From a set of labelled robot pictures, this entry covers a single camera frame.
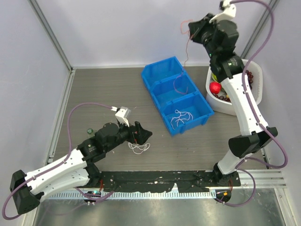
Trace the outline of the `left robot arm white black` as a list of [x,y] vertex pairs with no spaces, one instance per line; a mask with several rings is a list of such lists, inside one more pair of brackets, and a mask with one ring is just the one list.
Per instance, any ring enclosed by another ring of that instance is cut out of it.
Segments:
[[59,160],[27,173],[21,169],[14,172],[10,191],[17,213],[25,214],[51,195],[68,188],[97,187],[101,173],[96,162],[124,142],[143,145],[151,136],[152,132],[143,129],[138,121],[130,126],[106,123],[93,137]]

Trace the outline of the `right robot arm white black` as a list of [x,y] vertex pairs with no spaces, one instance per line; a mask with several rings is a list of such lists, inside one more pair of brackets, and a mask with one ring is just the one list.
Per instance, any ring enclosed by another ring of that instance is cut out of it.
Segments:
[[212,14],[188,24],[190,39],[202,44],[210,57],[210,69],[228,94],[236,113],[241,134],[228,141],[229,150],[214,165],[212,179],[218,186],[228,183],[237,166],[246,157],[258,152],[277,136],[275,127],[263,119],[252,95],[245,67],[235,52],[239,37],[237,25],[230,20],[211,22]]

